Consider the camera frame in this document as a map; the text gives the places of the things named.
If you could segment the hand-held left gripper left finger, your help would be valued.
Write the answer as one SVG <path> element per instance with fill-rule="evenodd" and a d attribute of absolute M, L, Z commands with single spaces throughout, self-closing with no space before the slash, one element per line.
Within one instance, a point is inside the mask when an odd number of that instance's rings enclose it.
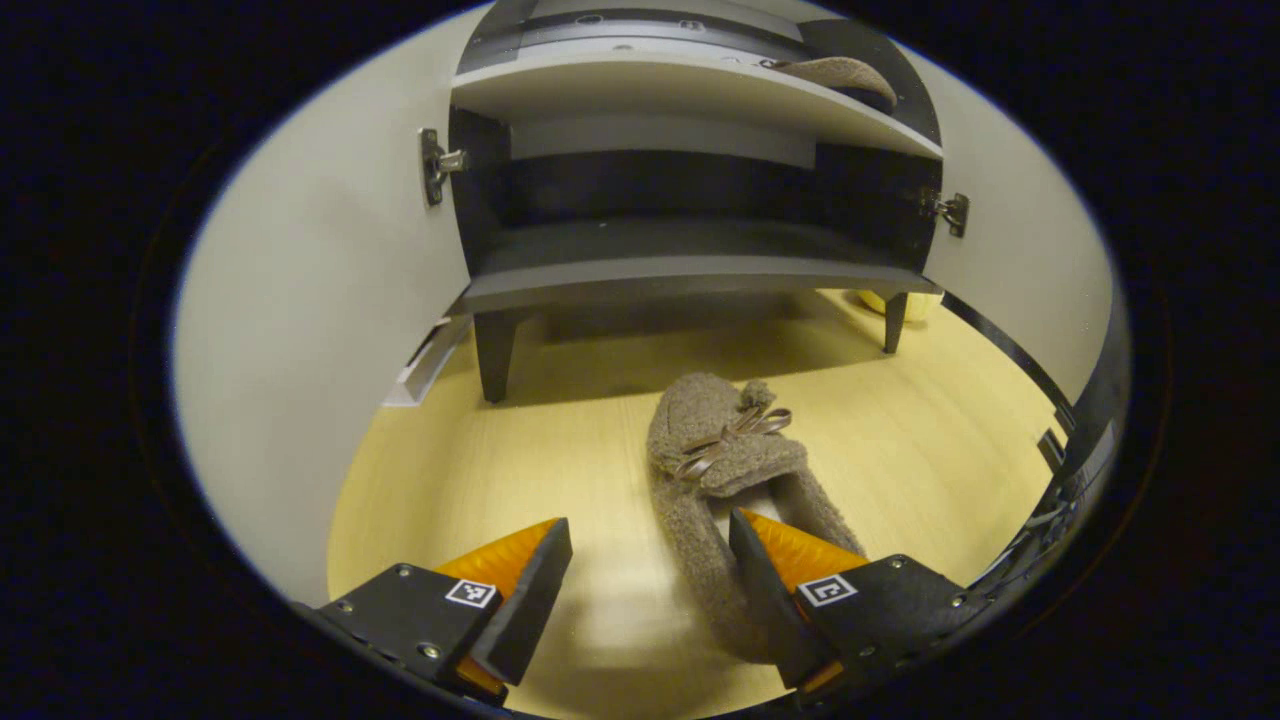
<path fill-rule="evenodd" d="M 502 706 L 520 684 L 573 556 L 550 518 L 435 568 L 393 562 L 303 620 L 412 685 Z"/>

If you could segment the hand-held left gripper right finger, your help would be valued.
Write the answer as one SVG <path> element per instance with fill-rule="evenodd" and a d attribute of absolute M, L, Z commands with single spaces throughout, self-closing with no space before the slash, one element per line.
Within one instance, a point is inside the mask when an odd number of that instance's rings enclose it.
<path fill-rule="evenodd" d="M 730 515 L 730 547 L 797 701 L 868 694 L 943 653 L 991 605 L 906 555 L 869 561 L 746 509 Z"/>

